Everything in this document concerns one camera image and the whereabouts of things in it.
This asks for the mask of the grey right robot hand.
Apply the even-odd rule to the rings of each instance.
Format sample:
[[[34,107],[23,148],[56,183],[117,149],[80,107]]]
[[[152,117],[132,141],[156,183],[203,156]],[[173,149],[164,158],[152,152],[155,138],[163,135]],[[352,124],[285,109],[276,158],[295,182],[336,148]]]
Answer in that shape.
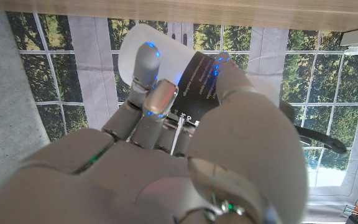
[[[135,56],[126,102],[101,130],[81,129],[25,158],[0,184],[0,223],[300,223],[308,178],[299,134],[228,53],[196,53],[212,94],[177,156],[157,139],[196,78],[165,79],[167,54]]]

